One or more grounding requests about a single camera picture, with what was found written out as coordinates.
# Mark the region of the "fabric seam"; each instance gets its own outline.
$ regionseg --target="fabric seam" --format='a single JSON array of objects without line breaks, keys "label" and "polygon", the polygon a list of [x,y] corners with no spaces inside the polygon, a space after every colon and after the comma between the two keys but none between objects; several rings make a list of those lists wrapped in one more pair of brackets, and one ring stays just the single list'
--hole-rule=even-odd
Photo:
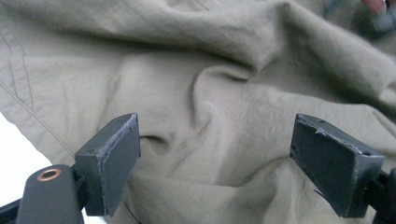
[{"label": "fabric seam", "polygon": [[42,120],[37,114],[35,114],[27,105],[25,105],[17,96],[15,96],[2,82],[0,82],[0,86],[12,97],[15,101],[21,105],[29,114],[31,114],[35,120],[37,120],[52,136],[53,138],[61,144],[61,146],[66,149],[66,151],[70,154],[72,158],[74,158],[73,151],[64,143],[61,137],[53,131],[50,126],[44,120]]},{"label": "fabric seam", "polygon": [[201,1],[199,1],[199,0],[194,0],[194,2],[196,2],[198,5],[200,5],[201,7],[203,7],[206,11],[209,11],[209,8],[207,8]]},{"label": "fabric seam", "polygon": [[[2,22],[2,24],[9,31],[9,33],[13,36],[13,38],[16,41],[16,43],[21,48],[21,62],[22,62],[22,66],[23,66],[23,73],[24,73],[24,76],[25,76],[26,81],[28,83],[29,99],[30,99],[30,104],[32,104],[32,108],[31,109],[33,110],[35,104],[34,104],[34,101],[33,101],[33,94],[32,94],[32,87],[31,87],[31,84],[30,84],[30,78],[29,78],[27,70],[26,70],[25,50],[24,50],[20,40],[14,35],[14,33],[11,31],[11,29],[9,29],[9,27],[4,22]],[[10,43],[8,43],[7,39],[3,36],[3,34],[0,33],[0,35],[3,37],[3,39],[6,41],[7,45],[10,47],[10,49],[12,51],[12,47],[11,47]]]}]

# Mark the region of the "khaki fabric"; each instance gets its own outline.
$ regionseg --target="khaki fabric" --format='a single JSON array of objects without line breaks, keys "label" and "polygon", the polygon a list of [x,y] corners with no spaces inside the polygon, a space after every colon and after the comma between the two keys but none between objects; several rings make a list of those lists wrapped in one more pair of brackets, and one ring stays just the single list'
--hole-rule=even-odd
[{"label": "khaki fabric", "polygon": [[358,35],[359,1],[0,3],[0,110],[53,163],[138,113],[108,223],[371,222],[338,217],[289,158],[305,113],[396,166],[396,38]]}]

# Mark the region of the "black mount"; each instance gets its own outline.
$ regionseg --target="black mount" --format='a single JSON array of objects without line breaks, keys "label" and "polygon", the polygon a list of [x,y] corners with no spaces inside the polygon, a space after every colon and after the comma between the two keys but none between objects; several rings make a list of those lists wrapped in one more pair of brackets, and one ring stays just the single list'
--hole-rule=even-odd
[{"label": "black mount", "polygon": [[84,223],[83,207],[88,216],[112,217],[138,157],[137,115],[113,119],[76,153],[73,167],[52,165],[32,174],[23,197],[0,208],[0,223]]}]

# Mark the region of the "olive green fabric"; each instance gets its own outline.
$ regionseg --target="olive green fabric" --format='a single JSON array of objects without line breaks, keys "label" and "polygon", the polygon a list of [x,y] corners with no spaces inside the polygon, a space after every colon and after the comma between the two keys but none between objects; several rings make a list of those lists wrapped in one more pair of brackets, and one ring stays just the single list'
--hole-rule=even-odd
[{"label": "olive green fabric", "polygon": [[289,158],[305,113],[396,166],[396,38],[360,37],[359,1],[327,19],[308,0],[0,3],[0,110],[53,163],[138,113],[108,223],[371,221],[338,217]]}]

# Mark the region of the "brass grommet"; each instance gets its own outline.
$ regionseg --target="brass grommet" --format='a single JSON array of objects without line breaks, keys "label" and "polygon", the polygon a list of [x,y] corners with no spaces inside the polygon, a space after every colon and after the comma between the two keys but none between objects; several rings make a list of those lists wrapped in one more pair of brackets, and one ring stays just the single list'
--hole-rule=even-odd
[{"label": "brass grommet", "polygon": [[37,180],[39,181],[49,181],[51,179],[54,179],[56,177],[58,177],[58,175],[61,174],[61,170],[60,169],[49,169],[46,171],[43,171],[40,175],[37,176]]}]

